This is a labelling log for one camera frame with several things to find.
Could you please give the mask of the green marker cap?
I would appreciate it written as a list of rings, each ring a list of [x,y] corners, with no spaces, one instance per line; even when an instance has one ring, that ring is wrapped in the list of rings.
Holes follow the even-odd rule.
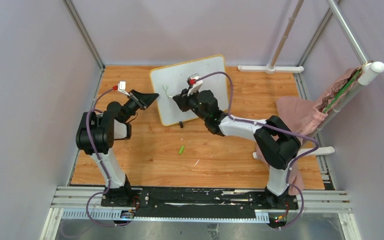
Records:
[[[181,155],[181,154],[184,152],[184,150],[185,150],[185,146],[182,145],[182,146],[180,147],[178,153]]]

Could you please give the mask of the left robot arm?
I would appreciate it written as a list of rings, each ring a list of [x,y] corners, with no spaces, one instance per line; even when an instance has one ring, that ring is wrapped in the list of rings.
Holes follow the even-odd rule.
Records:
[[[127,207],[138,199],[118,163],[113,146],[116,140],[131,138],[130,118],[136,117],[139,110],[146,110],[159,96],[158,93],[141,93],[133,89],[128,92],[124,104],[112,101],[100,114],[95,112],[94,106],[83,113],[75,142],[79,150],[95,161],[104,177],[102,206]]]

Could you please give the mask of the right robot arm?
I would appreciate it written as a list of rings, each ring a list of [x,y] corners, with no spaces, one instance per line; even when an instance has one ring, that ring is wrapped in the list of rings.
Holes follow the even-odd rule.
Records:
[[[233,136],[254,141],[269,165],[269,180],[264,189],[266,204],[278,209],[286,201],[289,191],[289,168],[301,148],[301,142],[278,117],[251,120],[229,116],[220,110],[210,90],[188,95],[183,89],[172,98],[182,112],[192,111],[204,121],[213,135]]]

